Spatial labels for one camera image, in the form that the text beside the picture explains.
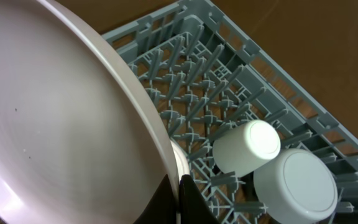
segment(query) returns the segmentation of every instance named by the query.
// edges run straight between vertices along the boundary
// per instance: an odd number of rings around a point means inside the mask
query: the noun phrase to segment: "large white dish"
[[[164,175],[170,140],[125,62],[54,1],[0,1],[0,217],[133,223]]]

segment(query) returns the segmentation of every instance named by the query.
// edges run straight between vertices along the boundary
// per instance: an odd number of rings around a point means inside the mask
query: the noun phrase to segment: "gray basket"
[[[358,140],[209,0],[178,1],[103,38],[144,84],[220,222],[265,216],[252,177],[222,174],[211,156],[223,132],[263,119],[283,148],[311,151],[331,170],[339,203],[322,223],[358,223]]]

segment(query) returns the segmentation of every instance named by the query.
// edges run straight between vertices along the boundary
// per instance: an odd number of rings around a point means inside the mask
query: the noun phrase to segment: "brown surface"
[[[172,0],[58,0],[103,33]],[[213,0],[358,138],[358,0]]]

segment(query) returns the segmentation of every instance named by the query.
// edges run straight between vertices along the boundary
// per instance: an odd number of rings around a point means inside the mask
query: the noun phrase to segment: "dish rack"
[[[221,223],[269,218],[252,174],[223,174],[211,155],[215,139],[253,119],[332,172],[339,203],[320,223],[358,223],[358,140],[211,1],[181,0],[102,36],[144,85]]]

